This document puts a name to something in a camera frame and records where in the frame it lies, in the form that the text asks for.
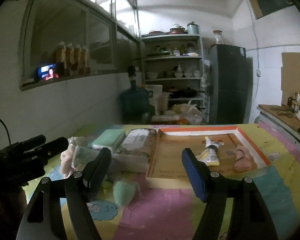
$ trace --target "colorful tablecloth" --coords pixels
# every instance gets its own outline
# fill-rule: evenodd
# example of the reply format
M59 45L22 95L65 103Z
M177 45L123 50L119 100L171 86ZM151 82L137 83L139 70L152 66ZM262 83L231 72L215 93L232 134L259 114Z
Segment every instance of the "colorful tablecloth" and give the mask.
M124 125L112 128L123 128L126 132L133 128L150 126ZM272 164L266 175L254 179L269 209L279 239L286 239L300 223L300 152L284 136L264 123L243 124L239 127L252 141L269 155L274 152L281 154L281 159ZM85 127L75 136L90 136L94 140L103 130ZM46 172L52 180L60 179L58 173L60 160L55 157L46 166ZM194 196L192 190L181 189L150 189L146 187L145 174L125 173L126 179L140 184L128 206L113 208L112 189L100 191L98 199L102 204L95 205L91 211L95 216L95 225L103 240L189 240L197 228L203 214L205 204ZM25 187L29 198L40 178ZM68 239L75 239L71 227L67 205L62 200L62 212ZM228 199L220 233L229 227L232 199Z

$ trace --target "person on screen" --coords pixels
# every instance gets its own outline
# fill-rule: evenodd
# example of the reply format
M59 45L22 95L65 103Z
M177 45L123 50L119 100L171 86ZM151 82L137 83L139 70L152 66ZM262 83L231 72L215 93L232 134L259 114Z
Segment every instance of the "person on screen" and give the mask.
M49 72L48 75L45 76L45 80L59 77L59 75L57 73L55 73L55 70L53 67L50 67L48 72Z

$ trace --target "blue gripper pad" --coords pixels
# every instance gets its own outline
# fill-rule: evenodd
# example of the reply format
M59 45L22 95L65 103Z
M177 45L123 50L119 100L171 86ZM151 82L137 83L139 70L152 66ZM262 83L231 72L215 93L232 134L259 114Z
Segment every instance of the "blue gripper pad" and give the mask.
M194 190L194 194L203 203L205 203L208 196L205 192L205 181L202 175L203 170L200 162L194 156L193 152L188 148L182 151L182 164L186 170L192 189Z

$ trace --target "black cable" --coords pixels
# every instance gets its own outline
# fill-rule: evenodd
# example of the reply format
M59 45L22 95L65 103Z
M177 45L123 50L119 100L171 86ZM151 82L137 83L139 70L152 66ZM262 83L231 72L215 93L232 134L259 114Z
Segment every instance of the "black cable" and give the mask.
M5 125L5 123L0 119L0 122L2 123L2 125L4 126L4 128L6 129L7 135L8 135L8 140L9 140L9 145L11 145L11 141L10 141L10 135L9 135L9 131L7 126Z

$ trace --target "electrical wire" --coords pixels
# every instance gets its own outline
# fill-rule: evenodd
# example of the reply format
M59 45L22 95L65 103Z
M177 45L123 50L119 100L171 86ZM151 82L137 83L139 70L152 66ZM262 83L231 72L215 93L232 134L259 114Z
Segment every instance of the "electrical wire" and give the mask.
M250 5L249 5L249 2L248 0L245 0L246 1L246 4L248 5L248 8L249 8L249 12L250 12L250 17L251 17L251 22L252 22L252 29L253 29L253 33L254 33L254 37L255 37L255 42L256 42L256 57L257 57L257 63L258 63L258 71L260 70L260 62L259 62L259 41L258 41L258 37L256 36L256 31L255 31L255 25L254 25L254 21L253 21L253 16L252 16L252 10L250 8ZM258 89L259 89L259 76L258 76L258 79L257 79L257 82L256 82L256 91L255 91L255 94L254 94L254 98L252 99L252 103L251 103L251 109L250 109L250 114L249 116L251 115L251 112L252 112L252 109L253 109L253 105L255 103L255 100L256 100L256 96L258 94Z
M7 135L8 135L8 140L9 140L9 145L11 145L11 141L10 141L10 135L9 135L9 131L7 126L5 125L5 123L0 119L0 122L2 123L2 125L4 126L4 128L6 129Z

